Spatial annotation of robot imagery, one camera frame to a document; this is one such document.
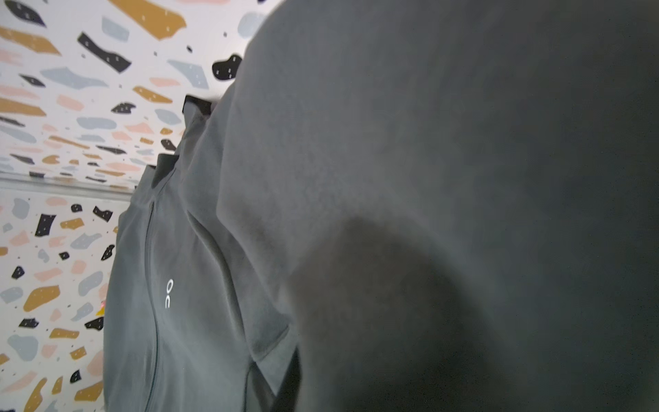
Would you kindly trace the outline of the dark grey jacket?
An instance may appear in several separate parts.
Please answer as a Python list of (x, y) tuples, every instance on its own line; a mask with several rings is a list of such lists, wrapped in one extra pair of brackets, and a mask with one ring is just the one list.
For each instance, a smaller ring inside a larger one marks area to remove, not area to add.
[(286, 1), (183, 115), (107, 410), (657, 410), (657, 2)]

